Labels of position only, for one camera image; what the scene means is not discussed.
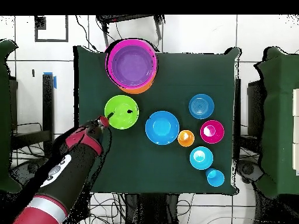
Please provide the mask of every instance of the cup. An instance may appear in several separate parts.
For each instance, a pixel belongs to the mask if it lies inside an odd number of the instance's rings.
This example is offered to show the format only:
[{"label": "cup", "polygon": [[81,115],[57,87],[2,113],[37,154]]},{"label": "cup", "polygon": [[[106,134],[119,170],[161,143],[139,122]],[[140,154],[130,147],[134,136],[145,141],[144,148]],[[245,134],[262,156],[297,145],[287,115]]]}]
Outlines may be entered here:
[{"label": "cup", "polygon": [[224,183],[224,175],[221,171],[214,168],[208,168],[206,170],[206,176],[208,183],[213,187],[221,186]]},{"label": "cup", "polygon": [[178,142],[183,147],[189,147],[194,142],[194,134],[191,131],[184,129],[178,135]]}]

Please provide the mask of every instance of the lime green bowl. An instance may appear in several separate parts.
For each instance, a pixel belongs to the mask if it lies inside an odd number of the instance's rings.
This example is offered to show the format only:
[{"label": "lime green bowl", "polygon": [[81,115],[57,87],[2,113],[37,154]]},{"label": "lime green bowl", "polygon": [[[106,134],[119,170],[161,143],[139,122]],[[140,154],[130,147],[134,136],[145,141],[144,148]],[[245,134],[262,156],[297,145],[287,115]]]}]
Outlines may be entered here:
[{"label": "lime green bowl", "polygon": [[114,113],[109,124],[115,129],[124,130],[134,125],[139,116],[139,109],[135,100],[126,95],[112,97],[105,105],[105,116]]}]

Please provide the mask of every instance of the blue bowl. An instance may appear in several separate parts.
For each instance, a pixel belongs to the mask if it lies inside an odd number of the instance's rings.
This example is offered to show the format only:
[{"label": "blue bowl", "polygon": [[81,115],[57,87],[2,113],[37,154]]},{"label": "blue bowl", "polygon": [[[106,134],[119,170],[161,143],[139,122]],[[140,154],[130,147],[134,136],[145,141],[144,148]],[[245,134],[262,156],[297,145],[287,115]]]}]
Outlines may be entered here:
[{"label": "blue bowl", "polygon": [[145,133],[155,144],[170,144],[179,134],[179,121],[167,111],[156,111],[145,123]]},{"label": "blue bowl", "polygon": [[208,183],[213,187],[221,186],[224,183],[224,175],[221,171],[212,169],[211,167],[207,169],[206,176]]},{"label": "blue bowl", "polygon": [[190,154],[190,163],[195,169],[207,169],[213,163],[213,154],[206,147],[197,147]]},{"label": "blue bowl", "polygon": [[209,118],[214,111],[214,102],[209,95],[197,94],[189,102],[189,111],[194,118]]}]

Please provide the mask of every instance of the chair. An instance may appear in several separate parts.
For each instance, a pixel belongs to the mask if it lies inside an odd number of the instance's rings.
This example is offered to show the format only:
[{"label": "chair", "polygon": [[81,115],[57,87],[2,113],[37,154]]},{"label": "chair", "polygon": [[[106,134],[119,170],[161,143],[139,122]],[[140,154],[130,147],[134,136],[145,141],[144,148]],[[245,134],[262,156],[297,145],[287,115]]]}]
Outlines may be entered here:
[{"label": "chair", "polygon": [[108,47],[109,43],[108,43],[107,34],[109,34],[109,32],[108,32],[109,23],[122,22],[124,20],[133,20],[133,19],[144,18],[144,17],[149,17],[149,16],[154,17],[157,35],[158,35],[159,40],[161,40],[162,36],[161,36],[161,31],[160,31],[159,25],[162,24],[163,20],[165,21],[164,15],[97,15],[96,18],[102,25],[105,44],[106,44],[106,47]]}]

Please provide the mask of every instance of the small blue cup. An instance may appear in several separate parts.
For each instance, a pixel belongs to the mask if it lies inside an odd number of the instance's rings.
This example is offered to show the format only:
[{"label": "small blue cup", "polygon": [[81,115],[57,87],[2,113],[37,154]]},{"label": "small blue cup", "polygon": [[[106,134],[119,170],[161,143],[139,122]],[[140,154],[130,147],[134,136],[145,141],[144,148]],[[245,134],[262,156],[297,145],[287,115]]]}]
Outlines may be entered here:
[{"label": "small blue cup", "polygon": [[206,170],[208,183],[213,187],[221,186],[224,183],[224,175],[219,170],[208,168]]}]

